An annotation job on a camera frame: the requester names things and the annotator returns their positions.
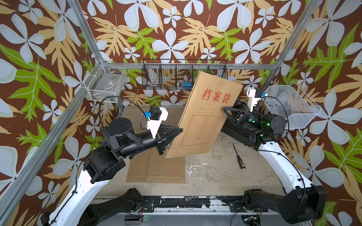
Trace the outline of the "brown kraft file bag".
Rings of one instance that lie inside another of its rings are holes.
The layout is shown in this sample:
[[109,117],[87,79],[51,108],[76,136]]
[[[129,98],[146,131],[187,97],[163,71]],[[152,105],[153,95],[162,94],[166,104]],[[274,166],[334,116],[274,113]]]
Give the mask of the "brown kraft file bag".
[[126,177],[127,183],[146,182],[149,159],[150,151],[142,152],[131,159]]
[[199,72],[181,116],[178,135],[167,158],[209,153],[227,119],[224,107],[232,107],[243,86],[206,72]]
[[166,158],[153,148],[150,151],[146,183],[185,184],[185,157]]

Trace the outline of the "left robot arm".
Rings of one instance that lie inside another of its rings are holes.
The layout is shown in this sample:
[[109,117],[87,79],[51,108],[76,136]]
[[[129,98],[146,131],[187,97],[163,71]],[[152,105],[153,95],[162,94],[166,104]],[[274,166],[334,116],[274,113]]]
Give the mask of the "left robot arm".
[[129,189],[115,201],[91,204],[95,195],[126,166],[127,157],[156,148],[162,155],[166,147],[182,128],[160,125],[156,135],[150,131],[135,134],[129,119],[117,118],[102,130],[105,144],[86,158],[74,187],[66,199],[53,212],[41,216],[43,226],[96,226],[120,212],[137,211],[142,195],[135,188]]

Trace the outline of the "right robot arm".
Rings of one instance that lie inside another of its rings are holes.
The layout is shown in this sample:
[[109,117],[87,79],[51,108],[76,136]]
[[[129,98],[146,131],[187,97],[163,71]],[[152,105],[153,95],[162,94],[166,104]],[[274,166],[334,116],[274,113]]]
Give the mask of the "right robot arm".
[[277,195],[262,189],[247,190],[243,196],[245,208],[270,209],[289,224],[320,219],[327,199],[324,188],[303,176],[277,143],[277,136],[283,134],[287,120],[279,115],[262,115],[247,107],[224,107],[223,112],[234,126],[246,129],[251,147],[267,160],[286,192]]

